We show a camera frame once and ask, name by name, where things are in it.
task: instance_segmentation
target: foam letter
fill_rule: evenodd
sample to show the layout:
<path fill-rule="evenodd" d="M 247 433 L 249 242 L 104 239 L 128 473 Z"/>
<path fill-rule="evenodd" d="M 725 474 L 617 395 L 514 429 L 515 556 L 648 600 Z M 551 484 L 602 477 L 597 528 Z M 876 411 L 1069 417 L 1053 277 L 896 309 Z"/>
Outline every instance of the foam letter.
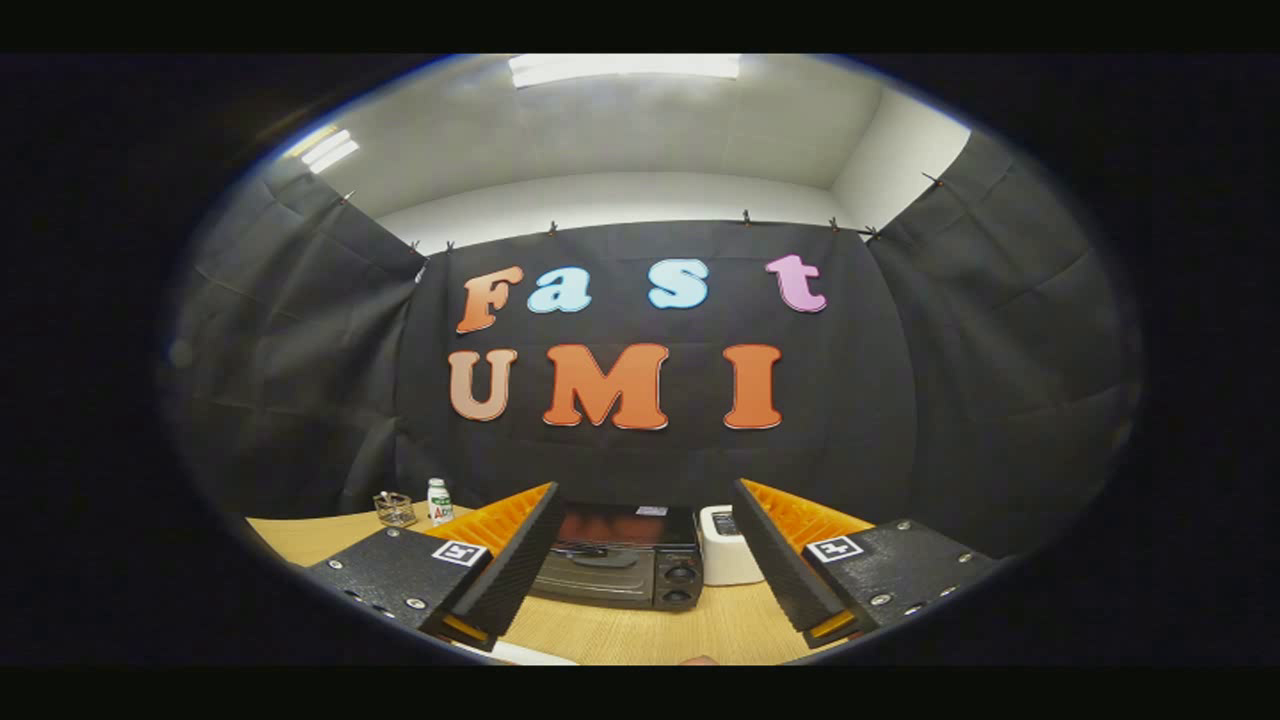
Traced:
<path fill-rule="evenodd" d="M 502 310 L 507 304 L 509 287 L 525 279 L 525 272 L 517 266 L 471 278 L 462 287 L 467 290 L 467 305 L 462 313 L 462 322 L 458 323 L 458 334 L 483 331 L 494 324 L 497 318 L 489 314 L 489 306 Z"/>
<path fill-rule="evenodd" d="M 701 260 L 660 260 L 649 268 L 649 282 L 662 288 L 649 291 L 649 302 L 662 310 L 695 307 L 707 300 L 708 274 Z"/>
<path fill-rule="evenodd" d="M 805 265 L 800 261 L 799 255 L 778 258 L 765 265 L 764 269 L 778 274 L 778 290 L 782 292 L 782 301 L 792 310 L 817 313 L 827 306 L 824 296 L 809 293 L 809 281 L 805 279 L 818 277 L 818 268 Z"/>
<path fill-rule="evenodd" d="M 591 282 L 591 274 L 582 268 L 559 268 L 538 278 L 538 287 L 529 296 L 529 309 L 534 313 L 577 313 L 591 304 L 591 296 L 586 293 L 586 283 Z"/>
<path fill-rule="evenodd" d="M 486 423 L 507 410 L 507 386 L 511 378 L 511 364 L 516 361 L 515 350 L 490 350 L 485 355 L 489 361 L 489 400 L 476 402 L 471 395 L 471 372 L 479 352 L 458 351 L 449 355 L 449 401 L 458 415 L 468 420 Z"/>
<path fill-rule="evenodd" d="M 582 420 L 573 409 L 576 396 L 593 425 L 604 423 L 621 398 L 613 424 L 625 430 L 659 430 L 667 416 L 658 407 L 658 370 L 669 352 L 653 343 L 628 346 L 608 375 L 600 373 L 591 351 L 584 345 L 557 345 L 547 351 L 556 364 L 552 407 L 543 414 L 548 425 L 572 427 Z"/>
<path fill-rule="evenodd" d="M 773 364 L 782 351 L 772 345 L 735 345 L 724 348 L 733 364 L 733 410 L 724 425 L 735 430 L 767 430 L 782 421 L 773 409 Z"/>

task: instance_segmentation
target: black curtain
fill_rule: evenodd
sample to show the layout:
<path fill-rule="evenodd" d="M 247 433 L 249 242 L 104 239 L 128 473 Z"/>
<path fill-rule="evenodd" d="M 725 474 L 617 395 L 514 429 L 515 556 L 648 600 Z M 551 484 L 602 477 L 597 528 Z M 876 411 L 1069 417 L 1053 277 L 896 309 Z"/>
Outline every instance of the black curtain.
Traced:
<path fill-rule="evenodd" d="M 796 254 L 819 268 L 810 291 L 820 313 L 782 300 L 765 265 Z M 654 307 L 650 266 L 699 259 L 707 299 L 690 309 Z M 495 323 L 458 336 L 467 279 L 512 265 L 512 286 Z M 576 313 L 535 314 L 529 296 L 549 270 L 590 273 L 591 302 Z M 660 430 L 618 429 L 611 420 L 550 427 L 561 343 L 585 345 L 608 372 L 632 343 L 666 346 L 660 369 Z M 733 368 L 722 354 L 739 343 L 782 352 L 773 368 L 773 402 L 782 423 L 732 430 Z M 447 357 L 480 354 L 474 395 L 489 396 L 489 350 L 513 348 L 509 401 L 495 420 L 467 420 L 449 402 Z M 908 511 L 915 445 L 910 359 L 897 310 L 874 260 L 851 232 L 820 225 L 740 222 L 655 222 L 564 229 L 440 252 L 429 259 L 413 297 L 397 364 L 397 407 L 406 442 L 401 466 L 412 477 L 440 474 L 463 505 L 493 502 L 557 480 L 564 497 L 700 507 L 728 503 L 740 477 L 786 488 L 849 512 L 884 520 Z"/>
<path fill-rule="evenodd" d="M 394 348 L 422 258 L 294 159 L 228 192 L 177 284 L 161 387 L 228 511 L 371 509 L 394 469 Z"/>
<path fill-rule="evenodd" d="M 1138 323 L 1106 228 L 974 132 L 869 249 L 902 319 L 919 427 L 913 512 L 993 555 L 1101 491 L 1139 401 Z"/>
<path fill-rule="evenodd" d="M 746 477 L 873 523 L 911 516 L 995 556 L 1061 529 L 1100 492 L 1138 400 L 1135 327 L 1076 209 L 974 133 L 881 236 L 822 225 L 658 222 L 559 231 L 425 259 L 297 161 L 237 188 L 196 240 L 165 369 L 179 441 L 227 509 L 261 518 L 421 500 L 445 478 L 481 506 L 556 480 L 584 502 L 731 502 Z M 820 270 L 820 313 L 781 299 L 765 264 Z M 699 259 L 708 296 L 654 307 L 649 268 Z M 474 277 L 517 265 L 493 327 L 457 334 Z M 590 305 L 535 314 L 536 279 L 577 266 Z M 549 347 L 602 370 L 626 346 L 668 347 L 666 428 L 550 427 Z M 732 430 L 726 347 L 778 347 L 782 423 Z M 447 357 L 513 348 L 509 400 L 461 418 Z"/>

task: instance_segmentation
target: plastic bottle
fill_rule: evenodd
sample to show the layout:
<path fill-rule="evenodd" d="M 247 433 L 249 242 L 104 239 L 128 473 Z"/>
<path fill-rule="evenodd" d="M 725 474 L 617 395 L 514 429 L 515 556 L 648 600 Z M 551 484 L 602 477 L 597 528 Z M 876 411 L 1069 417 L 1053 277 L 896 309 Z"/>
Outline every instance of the plastic bottle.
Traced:
<path fill-rule="evenodd" d="M 428 484 L 430 488 L 426 491 L 426 500 L 431 512 L 431 525 L 443 525 L 453 519 L 453 500 L 449 498 L 449 491 L 440 478 L 431 478 Z"/>

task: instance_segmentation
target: ceiling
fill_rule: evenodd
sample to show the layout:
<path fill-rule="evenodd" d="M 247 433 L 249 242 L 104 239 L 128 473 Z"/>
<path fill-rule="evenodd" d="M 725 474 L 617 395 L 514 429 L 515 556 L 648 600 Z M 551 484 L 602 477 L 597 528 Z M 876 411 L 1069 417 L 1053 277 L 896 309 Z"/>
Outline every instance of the ceiling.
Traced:
<path fill-rule="evenodd" d="M 742 55 L 736 81 L 570 79 L 516 90 L 511 55 L 436 63 L 334 119 L 360 150 L 324 170 L 379 218 L 451 195 L 607 172 L 742 176 L 828 190 L 881 81 L 808 55 Z"/>

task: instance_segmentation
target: glass cup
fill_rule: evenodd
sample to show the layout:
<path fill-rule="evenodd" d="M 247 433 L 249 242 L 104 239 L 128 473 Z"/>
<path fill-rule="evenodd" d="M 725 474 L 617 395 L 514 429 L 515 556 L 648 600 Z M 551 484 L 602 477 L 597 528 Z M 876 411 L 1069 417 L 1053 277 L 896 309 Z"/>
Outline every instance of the glass cup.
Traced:
<path fill-rule="evenodd" d="M 378 520 L 392 528 L 407 528 L 417 523 L 413 514 L 413 500 L 398 492 L 384 492 L 374 496 L 374 509 L 378 510 Z"/>

